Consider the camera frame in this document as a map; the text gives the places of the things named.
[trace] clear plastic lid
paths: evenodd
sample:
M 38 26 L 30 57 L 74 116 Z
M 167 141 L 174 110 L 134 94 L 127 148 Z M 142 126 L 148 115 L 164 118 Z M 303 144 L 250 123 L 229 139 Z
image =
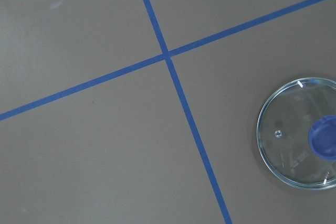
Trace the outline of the clear plastic lid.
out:
M 302 78 L 281 87 L 261 110 L 257 141 L 283 182 L 311 190 L 336 186 L 336 82 Z

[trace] plastic lid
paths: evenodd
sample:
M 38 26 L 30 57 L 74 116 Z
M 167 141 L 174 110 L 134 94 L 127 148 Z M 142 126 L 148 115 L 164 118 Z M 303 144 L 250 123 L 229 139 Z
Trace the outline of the plastic lid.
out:
M 270 96 L 257 125 L 259 151 L 283 182 L 319 190 L 336 186 L 336 82 L 292 81 Z

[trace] blue circle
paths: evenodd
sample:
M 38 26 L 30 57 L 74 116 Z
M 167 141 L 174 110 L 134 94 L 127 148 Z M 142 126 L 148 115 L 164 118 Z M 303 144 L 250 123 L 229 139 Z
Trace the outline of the blue circle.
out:
M 336 115 L 318 119 L 310 128 L 309 145 L 319 157 L 336 161 Z

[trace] blue tape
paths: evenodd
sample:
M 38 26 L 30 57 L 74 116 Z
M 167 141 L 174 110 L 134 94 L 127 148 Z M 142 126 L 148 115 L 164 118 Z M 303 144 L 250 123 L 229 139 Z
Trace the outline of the blue tape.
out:
M 156 18 L 154 9 L 152 7 L 152 4 L 151 4 L 150 0 L 143 0 L 143 3 L 145 4 L 145 7 L 146 7 L 146 10 L 147 10 L 149 19 L 151 20 L 156 38 L 157 38 L 157 40 L 160 44 L 161 51 L 163 53 L 167 53 L 168 48 L 167 48 L 166 42 L 164 41 L 160 26 L 159 26 L 159 22 L 157 21 L 157 18 Z
M 138 62 L 136 64 L 133 64 L 129 67 L 125 67 L 125 68 L 122 68 L 122 69 L 117 70 L 115 72 L 108 73 L 104 76 L 98 77 L 96 79 L 84 82 L 84 83 L 79 84 L 77 86 L 74 86 L 72 88 L 69 88 L 69 89 L 60 91 L 58 93 L 52 94 L 48 97 L 44 97 L 44 98 L 39 99 L 37 101 L 28 103 L 28 104 L 23 105 L 21 107 L 18 107 L 16 109 L 13 109 L 13 110 L 10 110 L 10 111 L 7 111 L 5 113 L 0 114 L 0 121 L 5 120 L 7 118 L 11 118 L 12 116 L 21 114 L 21 113 L 26 112 L 28 110 L 32 110 L 34 108 L 37 108 L 37 107 L 42 106 L 44 104 L 47 104 L 49 102 L 56 101 L 56 100 L 61 99 L 63 97 L 67 97 L 68 95 L 77 93 L 77 92 L 82 91 L 84 89 L 91 88 L 91 87 L 96 86 L 98 84 L 101 84 L 103 82 L 112 80 L 116 77 L 123 76 L 124 74 L 136 71 L 136 70 L 144 68 L 144 67 L 147 67 L 151 64 L 154 64 L 154 63 L 162 61 L 162 60 L 164 60 L 164 56 L 163 55 L 158 55 L 158 56 L 152 57 L 150 59 L 147 59 L 147 60 Z
M 267 21 L 270 21 L 272 19 L 275 19 L 275 18 L 281 17 L 283 15 L 295 12 L 297 10 L 306 8 L 306 7 L 310 6 L 310 5 L 317 4 L 317 3 L 321 2 L 321 1 L 324 1 L 324 0 L 305 0 L 303 2 L 300 2 L 300 3 L 294 4 L 294 5 L 288 6 L 288 7 L 284 8 L 284 9 L 278 10 L 276 12 L 267 14 L 265 16 L 253 19 L 253 20 L 248 21 L 246 23 L 243 23 L 241 25 L 238 25 L 238 26 L 232 27 L 230 29 L 221 31 L 221 32 L 219 32 L 217 34 L 213 34 L 213 35 L 210 35 L 210 36 L 205 37 L 203 39 L 200 39 L 200 40 L 197 40 L 195 42 L 189 43 L 189 44 L 187 44 L 185 46 L 178 47 L 178 48 L 170 51 L 170 56 L 173 57 L 173 56 L 182 54 L 184 52 L 187 52 L 187 51 L 195 49 L 197 47 L 209 44 L 211 42 L 214 42 L 216 40 L 225 38 L 225 37 L 230 36 L 232 34 L 236 34 L 236 33 L 240 32 L 240 31 L 246 30 L 248 28 L 260 25 L 260 24 L 265 23 Z
M 227 210 L 222 192 L 220 191 L 221 189 L 219 188 L 219 185 L 218 185 L 215 173 L 212 169 L 212 166 L 211 166 L 210 160 L 208 158 L 208 155 L 206 154 L 205 147 L 203 145 L 200 133 L 198 132 L 195 120 L 193 118 L 193 115 L 191 113 L 191 110 L 190 110 L 190 107 L 188 105 L 187 99 L 186 99 L 185 94 L 183 92 L 183 89 L 182 89 L 180 80 L 178 78 L 176 69 L 174 67 L 173 61 L 169 58 L 169 59 L 166 59 L 166 63 L 167 63 L 168 69 L 169 69 L 169 73 L 170 73 L 170 75 L 173 79 L 173 83 L 175 85 L 178 97 L 181 101 L 181 105 L 182 105 L 182 108 L 184 110 L 184 114 L 187 118 L 187 121 L 188 121 L 188 124 L 190 126 L 191 132 L 194 136 L 194 140 L 195 140 L 196 146 L 198 148 L 199 154 L 201 155 L 205 170 L 208 174 L 211 186 L 212 186 L 213 191 L 215 193 L 217 202 L 219 204 L 219 208 L 221 209 L 221 212 L 222 212 L 222 215 L 224 217 L 225 222 L 227 224 L 232 224 L 232 220 L 231 220 L 231 217 L 230 217 L 229 212 Z

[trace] blue cap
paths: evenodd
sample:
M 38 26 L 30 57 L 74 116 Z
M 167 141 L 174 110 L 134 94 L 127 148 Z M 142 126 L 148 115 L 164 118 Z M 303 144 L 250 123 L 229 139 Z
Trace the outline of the blue cap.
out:
M 309 145 L 319 157 L 336 161 L 336 115 L 318 119 L 310 128 Z

